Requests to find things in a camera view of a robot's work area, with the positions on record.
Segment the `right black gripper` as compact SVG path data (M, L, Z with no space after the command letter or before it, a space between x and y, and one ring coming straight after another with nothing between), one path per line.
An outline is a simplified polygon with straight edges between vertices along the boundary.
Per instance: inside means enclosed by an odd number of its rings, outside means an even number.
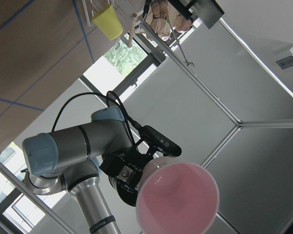
M153 145L149 146L145 154L140 153L138 146L142 142L139 140L128 148L103 154L100 165L100 169L108 176L111 186L117 191L120 199L132 207L136 206L144 167L154 159L156 152L166 155L163 149Z

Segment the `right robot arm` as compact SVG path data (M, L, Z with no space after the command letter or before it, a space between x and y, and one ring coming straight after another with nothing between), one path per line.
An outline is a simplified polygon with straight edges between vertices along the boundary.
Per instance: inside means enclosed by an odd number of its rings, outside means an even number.
M121 109L96 111L91 122L23 141L26 187L37 195L67 191L78 202L92 234L118 234L115 217L99 188L99 172L109 178L119 196L135 206L143 168L156 152L168 153L169 143L152 127L134 123L148 151L129 138Z

